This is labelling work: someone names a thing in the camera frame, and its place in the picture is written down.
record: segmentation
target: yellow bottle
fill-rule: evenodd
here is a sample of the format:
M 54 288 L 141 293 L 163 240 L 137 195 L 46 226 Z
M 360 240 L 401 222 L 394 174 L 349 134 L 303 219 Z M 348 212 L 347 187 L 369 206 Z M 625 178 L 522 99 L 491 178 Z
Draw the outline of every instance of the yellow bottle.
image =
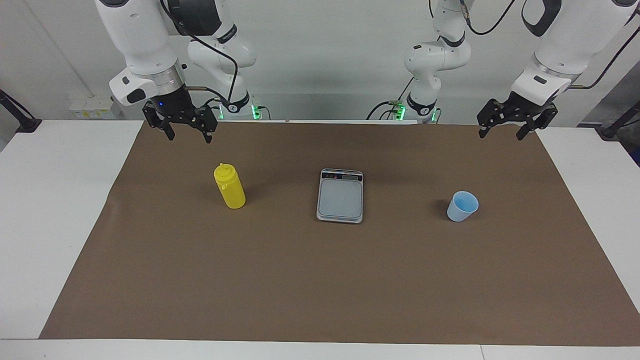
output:
M 246 197 L 236 168 L 233 165 L 220 163 L 220 166 L 214 170 L 213 177 L 227 206 L 231 209 L 242 208 Z

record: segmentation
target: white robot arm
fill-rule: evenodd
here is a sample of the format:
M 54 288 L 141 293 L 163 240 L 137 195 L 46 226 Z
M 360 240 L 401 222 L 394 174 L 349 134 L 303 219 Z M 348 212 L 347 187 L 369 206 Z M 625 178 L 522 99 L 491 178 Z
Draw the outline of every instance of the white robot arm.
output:
M 471 7 L 473 0 L 467 1 Z M 436 72 L 466 65 L 471 48 L 465 40 L 465 18 L 460 0 L 439 0 L 433 17 L 438 40 L 413 46 L 404 57 L 404 66 L 415 78 L 406 98 L 418 119 L 431 118 L 440 93 L 440 78 Z
M 201 41 L 218 51 L 199 42 L 189 45 L 194 63 L 216 82 L 221 112 L 230 116 L 253 115 L 251 97 L 242 77 L 236 74 L 236 64 L 251 66 L 256 56 L 250 44 L 237 34 L 226 0 L 168 0 L 168 8 L 159 0 L 95 0 L 95 4 L 127 63 L 127 68 L 109 82 L 111 90 L 124 105 L 149 100 L 143 112 L 150 126 L 163 130 L 173 140 L 171 123 L 188 124 L 201 131 L 207 142 L 211 142 L 211 133 L 217 126 L 209 107 L 193 106 L 177 54 L 169 45 L 163 9 L 177 23 L 180 33 L 199 35 L 203 37 Z
M 511 86 L 505 102 L 489 100 L 478 113 L 480 137 L 505 122 L 525 124 L 522 140 L 544 129 L 557 114 L 553 100 L 585 71 L 591 59 L 618 34 L 636 11 L 638 0 L 543 0 L 545 11 L 537 23 L 523 21 L 541 43 L 529 64 Z

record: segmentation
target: bottle lid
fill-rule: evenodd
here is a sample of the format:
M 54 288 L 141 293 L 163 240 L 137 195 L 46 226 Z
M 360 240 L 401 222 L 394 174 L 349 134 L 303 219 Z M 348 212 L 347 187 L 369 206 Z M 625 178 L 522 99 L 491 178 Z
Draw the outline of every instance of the bottle lid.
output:
M 220 163 L 213 172 L 213 177 L 218 184 L 229 184 L 236 180 L 236 168 L 230 164 Z

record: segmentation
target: table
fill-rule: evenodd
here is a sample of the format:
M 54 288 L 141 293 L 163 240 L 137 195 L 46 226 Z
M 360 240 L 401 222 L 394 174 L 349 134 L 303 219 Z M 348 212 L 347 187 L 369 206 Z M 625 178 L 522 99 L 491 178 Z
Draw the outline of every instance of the table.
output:
M 0 153 L 0 357 L 230 359 L 616 359 L 640 348 L 365 345 L 164 340 L 33 340 L 60 294 L 141 126 L 139 121 L 45 121 Z M 592 129 L 539 136 L 640 309 L 640 169 Z

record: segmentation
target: digital scale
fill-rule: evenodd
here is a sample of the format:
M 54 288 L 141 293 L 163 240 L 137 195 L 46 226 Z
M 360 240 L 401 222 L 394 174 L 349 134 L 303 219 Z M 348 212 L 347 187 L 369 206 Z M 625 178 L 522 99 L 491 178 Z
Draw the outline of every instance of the digital scale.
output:
M 363 175 L 356 170 L 323 169 L 316 216 L 322 221 L 362 221 Z

